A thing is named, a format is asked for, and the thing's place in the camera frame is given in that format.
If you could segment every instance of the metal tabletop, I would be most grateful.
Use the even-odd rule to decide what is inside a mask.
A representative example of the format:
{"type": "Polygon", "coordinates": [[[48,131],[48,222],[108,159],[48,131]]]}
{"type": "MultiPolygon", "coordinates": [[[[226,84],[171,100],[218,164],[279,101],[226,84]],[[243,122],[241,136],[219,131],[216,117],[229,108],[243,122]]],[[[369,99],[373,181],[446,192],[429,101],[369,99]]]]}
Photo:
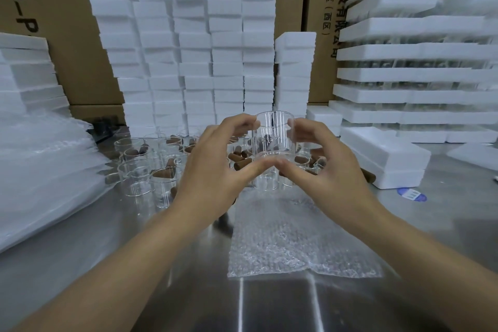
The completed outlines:
{"type": "MultiPolygon", "coordinates": [[[[419,203],[377,190],[394,214],[498,271],[498,184],[494,172],[433,152],[419,203]]],[[[233,220],[237,204],[229,211],[233,220]]],[[[0,331],[8,330],[132,238],[155,213],[152,200],[119,187],[68,219],[0,254],[0,331]]],[[[231,239],[209,227],[186,248],[134,331],[446,330],[394,273],[350,279],[305,271],[227,277],[231,239]]]]}

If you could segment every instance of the bubble wrap sheet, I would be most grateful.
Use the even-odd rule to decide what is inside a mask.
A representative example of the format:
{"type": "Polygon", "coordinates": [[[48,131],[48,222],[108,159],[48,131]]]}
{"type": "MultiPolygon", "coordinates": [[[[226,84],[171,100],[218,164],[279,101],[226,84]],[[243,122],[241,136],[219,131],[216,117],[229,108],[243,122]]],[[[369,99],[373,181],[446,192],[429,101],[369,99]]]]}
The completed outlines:
{"type": "Polygon", "coordinates": [[[246,189],[240,194],[229,277],[305,269],[350,278],[382,277],[381,262],[297,187],[274,192],[246,189]]]}

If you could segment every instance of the forearm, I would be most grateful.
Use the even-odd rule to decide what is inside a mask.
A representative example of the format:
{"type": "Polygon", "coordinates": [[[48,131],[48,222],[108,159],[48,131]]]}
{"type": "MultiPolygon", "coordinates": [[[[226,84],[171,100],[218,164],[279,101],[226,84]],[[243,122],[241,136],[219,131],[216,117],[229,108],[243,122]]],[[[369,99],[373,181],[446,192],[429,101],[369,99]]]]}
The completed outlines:
{"type": "Polygon", "coordinates": [[[452,330],[496,330],[496,273],[391,214],[372,221],[361,239],[421,291],[452,330]]]}
{"type": "Polygon", "coordinates": [[[15,331],[130,330],[178,251],[197,233],[180,209],[158,215],[15,331]]]}

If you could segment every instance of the bubble wrap bag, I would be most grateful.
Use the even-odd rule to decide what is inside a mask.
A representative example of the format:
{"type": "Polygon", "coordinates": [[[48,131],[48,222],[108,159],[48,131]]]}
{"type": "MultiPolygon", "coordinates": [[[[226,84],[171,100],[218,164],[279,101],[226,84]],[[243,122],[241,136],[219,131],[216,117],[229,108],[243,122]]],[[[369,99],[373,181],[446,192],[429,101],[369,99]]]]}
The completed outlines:
{"type": "Polygon", "coordinates": [[[54,113],[0,113],[0,252],[110,189],[88,128],[54,113]]]}
{"type": "Polygon", "coordinates": [[[298,187],[237,201],[229,277],[311,269],[350,278],[382,277],[382,260],[327,218],[298,187]]]}

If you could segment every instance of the person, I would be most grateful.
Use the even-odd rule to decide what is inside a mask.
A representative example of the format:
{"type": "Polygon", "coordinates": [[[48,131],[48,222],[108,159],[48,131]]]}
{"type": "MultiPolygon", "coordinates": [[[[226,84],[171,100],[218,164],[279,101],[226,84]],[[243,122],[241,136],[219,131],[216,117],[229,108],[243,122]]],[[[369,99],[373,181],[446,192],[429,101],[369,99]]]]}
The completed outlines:
{"type": "Polygon", "coordinates": [[[323,147],[327,166],[318,176],[278,157],[231,171],[226,165],[230,137],[255,124],[255,116],[241,114],[208,127],[189,157],[170,208],[14,331],[131,330],[179,250],[224,214],[249,181],[273,165],[327,217],[414,285],[449,328],[498,330],[497,274],[389,213],[370,192],[352,151],[324,124],[294,121],[296,141],[323,147]]]}

